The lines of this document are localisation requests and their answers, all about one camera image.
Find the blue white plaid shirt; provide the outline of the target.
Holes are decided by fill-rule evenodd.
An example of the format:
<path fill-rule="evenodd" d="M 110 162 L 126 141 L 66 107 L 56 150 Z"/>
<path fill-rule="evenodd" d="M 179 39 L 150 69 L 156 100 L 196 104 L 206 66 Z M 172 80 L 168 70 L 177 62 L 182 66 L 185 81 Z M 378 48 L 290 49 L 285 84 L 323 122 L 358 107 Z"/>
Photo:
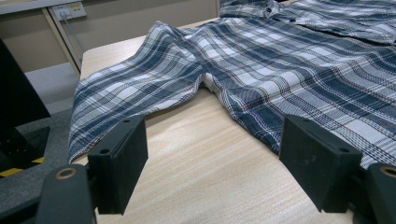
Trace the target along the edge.
<path fill-rule="evenodd" d="M 221 0 L 201 26 L 156 22 L 135 55 L 79 82 L 69 158 L 200 87 L 272 150 L 292 114 L 359 149 L 363 166 L 396 166 L 396 0 Z"/>

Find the yellow black floor tape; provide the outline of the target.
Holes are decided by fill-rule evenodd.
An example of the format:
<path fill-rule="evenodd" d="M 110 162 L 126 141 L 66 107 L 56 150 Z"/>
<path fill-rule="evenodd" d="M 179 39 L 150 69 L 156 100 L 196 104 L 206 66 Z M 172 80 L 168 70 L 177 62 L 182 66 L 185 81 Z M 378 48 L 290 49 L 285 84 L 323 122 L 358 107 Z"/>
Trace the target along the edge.
<path fill-rule="evenodd" d="M 37 166 L 37 165 L 41 164 L 43 161 L 44 161 L 44 158 L 41 157 L 41 158 L 35 159 L 33 161 L 30 161 L 20 167 L 12 167 L 8 170 L 0 172 L 0 178 L 5 178 L 5 177 L 11 176 L 11 175 L 15 175 L 23 170 Z"/>

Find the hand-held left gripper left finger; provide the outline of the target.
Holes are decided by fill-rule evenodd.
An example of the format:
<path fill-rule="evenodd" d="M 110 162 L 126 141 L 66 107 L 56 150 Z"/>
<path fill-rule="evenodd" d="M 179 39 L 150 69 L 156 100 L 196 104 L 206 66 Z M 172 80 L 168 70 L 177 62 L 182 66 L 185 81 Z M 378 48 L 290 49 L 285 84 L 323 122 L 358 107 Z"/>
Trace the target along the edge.
<path fill-rule="evenodd" d="M 88 154 L 94 206 L 100 214 L 124 214 L 149 158 L 146 119 L 120 121 Z"/>

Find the black stand base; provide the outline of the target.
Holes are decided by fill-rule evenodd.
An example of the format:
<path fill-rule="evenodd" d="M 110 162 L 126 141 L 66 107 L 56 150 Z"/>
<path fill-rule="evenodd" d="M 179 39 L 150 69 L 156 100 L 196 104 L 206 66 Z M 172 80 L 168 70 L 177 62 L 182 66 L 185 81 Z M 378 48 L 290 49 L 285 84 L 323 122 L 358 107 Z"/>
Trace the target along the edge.
<path fill-rule="evenodd" d="M 49 133 L 49 127 L 26 134 L 14 127 L 0 130 L 0 173 L 39 164 L 38 159 L 44 158 Z"/>

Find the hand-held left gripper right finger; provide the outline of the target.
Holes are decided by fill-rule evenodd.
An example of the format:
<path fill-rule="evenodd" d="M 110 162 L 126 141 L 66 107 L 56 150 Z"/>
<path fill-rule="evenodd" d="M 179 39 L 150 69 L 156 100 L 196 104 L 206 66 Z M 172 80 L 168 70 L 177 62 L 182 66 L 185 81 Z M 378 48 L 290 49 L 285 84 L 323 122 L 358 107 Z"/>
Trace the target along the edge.
<path fill-rule="evenodd" d="M 349 178 L 360 168 L 362 153 L 314 121 L 287 115 L 279 159 L 319 211 L 344 213 Z"/>

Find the white wall socket yellow label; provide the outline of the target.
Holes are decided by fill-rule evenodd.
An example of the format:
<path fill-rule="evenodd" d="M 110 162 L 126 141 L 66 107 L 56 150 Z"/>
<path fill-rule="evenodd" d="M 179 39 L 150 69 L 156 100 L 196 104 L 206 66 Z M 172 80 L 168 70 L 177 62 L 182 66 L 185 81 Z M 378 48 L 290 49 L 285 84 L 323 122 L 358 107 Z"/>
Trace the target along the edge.
<path fill-rule="evenodd" d="M 52 10 L 59 21 L 82 18 L 87 15 L 81 1 L 54 6 Z"/>

